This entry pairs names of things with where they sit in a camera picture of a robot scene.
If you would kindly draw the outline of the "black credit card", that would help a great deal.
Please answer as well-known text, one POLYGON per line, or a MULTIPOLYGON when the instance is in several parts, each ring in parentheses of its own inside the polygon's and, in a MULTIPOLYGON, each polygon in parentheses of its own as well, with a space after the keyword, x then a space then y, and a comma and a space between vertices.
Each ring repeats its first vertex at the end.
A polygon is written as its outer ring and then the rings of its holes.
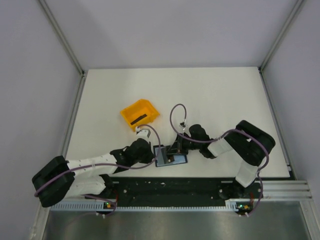
POLYGON ((155 161, 156 167, 163 167, 167 163, 167 155, 166 155, 166 148, 162 146, 161 148, 155 147, 154 153, 157 156, 157 159, 155 161))

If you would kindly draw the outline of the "yellow plastic bin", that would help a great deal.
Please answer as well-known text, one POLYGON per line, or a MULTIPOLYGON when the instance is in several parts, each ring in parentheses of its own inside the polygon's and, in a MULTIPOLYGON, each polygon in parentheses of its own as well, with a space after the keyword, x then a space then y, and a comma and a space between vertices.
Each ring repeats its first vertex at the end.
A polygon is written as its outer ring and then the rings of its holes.
POLYGON ((136 127, 152 123, 158 116, 160 116, 158 110, 147 99, 140 99, 136 101, 135 103, 121 110, 120 114, 133 132, 136 131, 136 127), (144 114, 147 115, 146 118, 134 125, 131 125, 133 120, 144 114))

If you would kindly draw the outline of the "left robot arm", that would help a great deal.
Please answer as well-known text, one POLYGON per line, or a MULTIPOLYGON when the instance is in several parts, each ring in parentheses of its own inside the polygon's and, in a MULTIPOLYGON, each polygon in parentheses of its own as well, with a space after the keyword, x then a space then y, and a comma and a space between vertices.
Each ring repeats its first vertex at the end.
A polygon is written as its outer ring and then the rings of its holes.
POLYGON ((115 194, 111 175, 151 165, 151 144, 138 138, 130 146, 93 158, 66 160, 54 157, 32 178, 35 197, 44 208, 75 197, 103 200, 115 194))

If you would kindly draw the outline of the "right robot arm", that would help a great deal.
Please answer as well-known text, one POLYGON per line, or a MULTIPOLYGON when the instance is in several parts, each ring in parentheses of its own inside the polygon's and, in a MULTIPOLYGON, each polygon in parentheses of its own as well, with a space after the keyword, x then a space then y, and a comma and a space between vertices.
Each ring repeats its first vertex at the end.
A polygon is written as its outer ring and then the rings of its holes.
POLYGON ((233 192, 239 198, 245 198, 252 191, 251 184, 261 170, 262 162, 275 147, 274 138, 246 120, 238 123, 235 129, 213 140, 200 124, 194 124, 189 129, 189 134, 178 133, 174 143, 165 147, 168 159, 174 156, 186 156, 189 151, 199 151, 207 159, 235 151, 242 159, 233 192))

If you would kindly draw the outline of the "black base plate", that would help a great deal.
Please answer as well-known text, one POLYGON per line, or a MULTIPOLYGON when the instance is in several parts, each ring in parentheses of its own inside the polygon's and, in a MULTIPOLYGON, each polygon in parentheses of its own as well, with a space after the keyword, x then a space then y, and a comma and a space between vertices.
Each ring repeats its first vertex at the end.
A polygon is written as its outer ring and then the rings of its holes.
POLYGON ((209 207, 224 206, 226 200, 257 200, 259 182, 244 188, 233 178, 203 177, 112 177, 108 195, 119 207, 209 207))

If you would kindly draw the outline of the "left aluminium frame post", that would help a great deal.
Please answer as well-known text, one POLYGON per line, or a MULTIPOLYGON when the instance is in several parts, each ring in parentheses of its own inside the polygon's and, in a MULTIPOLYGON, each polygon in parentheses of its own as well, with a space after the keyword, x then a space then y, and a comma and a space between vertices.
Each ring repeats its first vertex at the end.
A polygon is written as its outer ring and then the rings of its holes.
POLYGON ((77 72, 83 76, 85 74, 85 70, 82 68, 80 62, 78 61, 72 47, 70 46, 65 34, 63 33, 59 23, 57 22, 53 12, 51 11, 48 3, 46 0, 37 0, 36 1, 43 11, 45 17, 47 18, 54 34, 56 35, 58 41, 60 42, 62 48, 64 49, 66 55, 68 56, 69 60, 77 70, 77 72))

